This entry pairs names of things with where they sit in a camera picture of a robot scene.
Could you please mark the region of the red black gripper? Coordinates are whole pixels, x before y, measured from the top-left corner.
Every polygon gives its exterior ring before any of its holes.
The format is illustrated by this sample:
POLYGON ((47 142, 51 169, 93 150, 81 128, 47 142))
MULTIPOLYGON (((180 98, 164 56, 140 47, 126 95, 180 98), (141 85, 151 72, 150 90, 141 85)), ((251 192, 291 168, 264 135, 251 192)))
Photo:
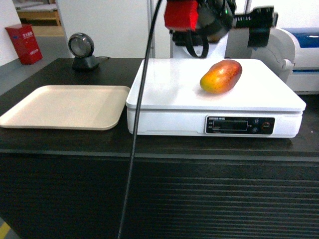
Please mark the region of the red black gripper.
POLYGON ((270 30, 277 25, 273 6, 256 7, 236 14, 234 0, 169 0, 164 23, 177 46, 186 47, 194 58, 206 58, 211 43, 228 37, 227 57, 240 57, 240 50, 268 45, 270 30))

